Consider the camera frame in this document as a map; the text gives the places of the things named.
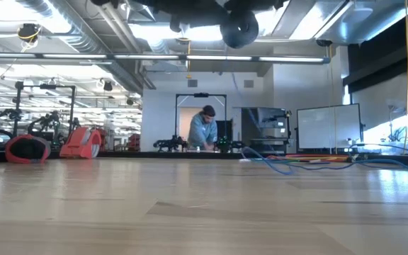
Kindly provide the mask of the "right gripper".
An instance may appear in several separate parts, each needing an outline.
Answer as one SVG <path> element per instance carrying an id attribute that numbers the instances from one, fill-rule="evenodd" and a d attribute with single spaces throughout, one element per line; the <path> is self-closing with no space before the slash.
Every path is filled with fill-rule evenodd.
<path id="1" fill-rule="evenodd" d="M 229 0 L 225 3 L 225 9 L 228 11 L 262 11 L 274 7 L 278 10 L 283 7 L 284 3 L 285 0 Z"/>

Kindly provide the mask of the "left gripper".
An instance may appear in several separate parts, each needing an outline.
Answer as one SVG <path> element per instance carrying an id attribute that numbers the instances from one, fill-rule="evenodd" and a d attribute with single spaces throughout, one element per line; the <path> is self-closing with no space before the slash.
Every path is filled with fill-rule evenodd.
<path id="1" fill-rule="evenodd" d="M 215 0 L 136 0 L 152 7 L 155 13 L 162 11 L 171 18 L 169 27 L 174 32 L 181 32 L 181 24 L 191 28 L 221 25 L 229 20 L 227 10 Z"/>

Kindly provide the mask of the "black cord spool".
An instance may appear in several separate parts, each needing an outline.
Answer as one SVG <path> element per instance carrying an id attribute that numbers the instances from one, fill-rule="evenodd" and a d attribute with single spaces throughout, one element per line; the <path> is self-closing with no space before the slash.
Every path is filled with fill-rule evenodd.
<path id="1" fill-rule="evenodd" d="M 259 24 L 252 11 L 232 11 L 220 24 L 225 44 L 234 49 L 251 44 L 259 35 Z"/>

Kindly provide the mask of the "grey cabinet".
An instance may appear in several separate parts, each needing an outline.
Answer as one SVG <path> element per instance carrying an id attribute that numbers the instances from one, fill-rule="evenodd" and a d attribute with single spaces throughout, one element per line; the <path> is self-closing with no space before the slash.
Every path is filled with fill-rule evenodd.
<path id="1" fill-rule="evenodd" d="M 290 116 L 283 108 L 235 108 L 232 139 L 260 154 L 286 154 Z"/>

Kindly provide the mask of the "person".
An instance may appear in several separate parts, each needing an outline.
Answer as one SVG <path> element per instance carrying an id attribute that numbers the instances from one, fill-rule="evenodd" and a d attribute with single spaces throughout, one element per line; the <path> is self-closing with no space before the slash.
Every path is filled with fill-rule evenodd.
<path id="1" fill-rule="evenodd" d="M 215 121 L 215 109 L 206 105 L 196 113 L 190 124 L 188 145 L 200 150 L 213 151 L 217 141 L 217 123 Z"/>

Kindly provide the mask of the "black cabinet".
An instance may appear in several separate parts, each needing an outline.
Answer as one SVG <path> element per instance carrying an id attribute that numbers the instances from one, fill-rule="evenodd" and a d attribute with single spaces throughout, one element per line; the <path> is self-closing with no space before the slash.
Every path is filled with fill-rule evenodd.
<path id="1" fill-rule="evenodd" d="M 214 150 L 215 143 L 223 137 L 231 140 L 231 124 L 232 122 L 227 120 L 212 120 L 210 123 L 204 123 L 203 148 L 207 151 Z"/>

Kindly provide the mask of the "long ceiling light bar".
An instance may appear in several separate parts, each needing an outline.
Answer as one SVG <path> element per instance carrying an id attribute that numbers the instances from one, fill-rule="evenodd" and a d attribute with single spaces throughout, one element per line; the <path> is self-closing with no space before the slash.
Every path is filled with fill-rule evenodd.
<path id="1" fill-rule="evenodd" d="M 61 60 L 185 60 L 270 62 L 276 64 L 328 64 L 328 57 L 266 57 L 236 55 L 142 55 L 142 54 L 61 54 L 61 53 L 17 53 L 0 52 L 0 59 L 61 59 Z"/>

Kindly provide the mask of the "whiteboard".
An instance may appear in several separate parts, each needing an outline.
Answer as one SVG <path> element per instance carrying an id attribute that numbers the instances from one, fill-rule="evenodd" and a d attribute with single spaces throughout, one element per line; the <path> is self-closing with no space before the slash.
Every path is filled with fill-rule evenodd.
<path id="1" fill-rule="evenodd" d="M 345 149 L 361 141 L 358 103 L 297 110 L 297 149 Z"/>

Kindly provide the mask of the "red cabinet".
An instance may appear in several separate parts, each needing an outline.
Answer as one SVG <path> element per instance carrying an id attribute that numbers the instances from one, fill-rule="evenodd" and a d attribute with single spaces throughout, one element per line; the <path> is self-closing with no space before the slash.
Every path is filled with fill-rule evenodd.
<path id="1" fill-rule="evenodd" d="M 134 152 L 140 151 L 140 135 L 139 134 L 133 134 L 129 136 L 127 143 L 128 143 L 127 149 L 129 151 L 134 151 Z"/>

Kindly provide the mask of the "red tape dispenser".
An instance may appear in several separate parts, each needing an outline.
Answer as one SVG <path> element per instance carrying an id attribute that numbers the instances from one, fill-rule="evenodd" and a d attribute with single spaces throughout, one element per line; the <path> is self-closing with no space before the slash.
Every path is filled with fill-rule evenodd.
<path id="1" fill-rule="evenodd" d="M 96 158 L 101 146 L 101 135 L 98 130 L 78 127 L 62 146 L 59 156 L 64 158 Z"/>

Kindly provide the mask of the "clear plastic bin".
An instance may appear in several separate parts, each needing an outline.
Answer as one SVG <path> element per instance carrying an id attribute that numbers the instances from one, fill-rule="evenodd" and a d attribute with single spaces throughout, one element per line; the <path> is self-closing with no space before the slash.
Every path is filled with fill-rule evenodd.
<path id="1" fill-rule="evenodd" d="M 400 155 L 408 154 L 408 142 L 387 142 L 381 145 L 381 154 L 385 155 Z"/>

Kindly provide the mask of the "black gantry frame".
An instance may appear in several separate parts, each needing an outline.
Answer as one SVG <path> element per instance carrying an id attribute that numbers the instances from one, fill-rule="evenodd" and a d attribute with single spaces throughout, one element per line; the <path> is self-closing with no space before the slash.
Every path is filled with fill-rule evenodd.
<path id="1" fill-rule="evenodd" d="M 21 103 L 21 91 L 24 88 L 39 88 L 39 89 L 47 89 L 47 90 L 55 90 L 58 85 L 55 84 L 41 84 L 41 85 L 25 85 L 22 81 L 17 81 L 15 83 L 15 88 L 17 91 L 16 98 L 15 98 L 15 104 L 16 104 L 16 110 L 20 109 L 20 103 Z M 76 87 L 75 86 L 64 86 L 66 89 L 71 89 L 72 94 L 70 96 L 71 103 L 70 103 L 70 110 L 69 110 L 69 135 L 72 134 L 72 121 L 74 118 L 74 103 L 76 99 Z"/>
<path id="2" fill-rule="evenodd" d="M 208 97 L 210 97 L 210 96 L 213 96 L 213 97 L 223 97 L 224 98 L 224 100 L 225 100 L 225 102 L 223 103 L 223 106 L 225 107 L 225 111 L 224 111 L 224 122 L 225 122 L 225 129 L 224 129 L 224 131 L 225 131 L 225 136 L 227 135 L 227 95 L 226 94 L 218 94 L 218 93 L 204 93 L 204 92 L 200 92 L 200 93 L 176 93 L 176 95 L 175 95 L 175 106 L 174 106 L 174 110 L 175 110 L 175 119 L 174 119 L 174 134 L 175 135 L 178 135 L 178 132 L 179 132 L 179 129 L 178 129 L 178 106 L 179 106 L 179 103 L 178 103 L 178 98 L 179 97 L 181 97 L 181 96 L 185 96 L 185 97 L 189 97 L 189 96 L 192 96 L 192 97 L 194 97 L 194 98 L 208 98 Z"/>

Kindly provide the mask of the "silver air duct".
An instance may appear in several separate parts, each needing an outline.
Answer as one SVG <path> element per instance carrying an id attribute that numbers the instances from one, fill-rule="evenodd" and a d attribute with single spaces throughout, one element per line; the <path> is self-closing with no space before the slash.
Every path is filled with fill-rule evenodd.
<path id="1" fill-rule="evenodd" d="M 72 27 L 67 36 L 62 38 L 68 46 L 81 54 L 110 54 L 107 45 L 100 39 L 84 19 L 75 11 L 67 0 L 14 0 L 22 7 L 40 14 L 43 18 L 64 18 Z M 156 89 L 145 76 L 126 69 L 118 61 L 104 65 L 115 80 L 125 89 L 142 94 L 144 89 Z"/>

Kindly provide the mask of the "black aluminium table frame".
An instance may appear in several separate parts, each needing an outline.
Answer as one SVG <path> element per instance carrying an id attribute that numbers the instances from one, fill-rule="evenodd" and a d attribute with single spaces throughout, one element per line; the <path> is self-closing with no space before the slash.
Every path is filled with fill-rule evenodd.
<path id="1" fill-rule="evenodd" d="M 102 158 L 148 158 L 148 159 L 242 159 L 240 153 L 210 152 L 99 152 L 97 159 Z M 360 159 L 391 159 L 408 165 L 408 155 L 364 154 Z M 4 152 L 0 152 L 0 163 L 6 162 Z"/>

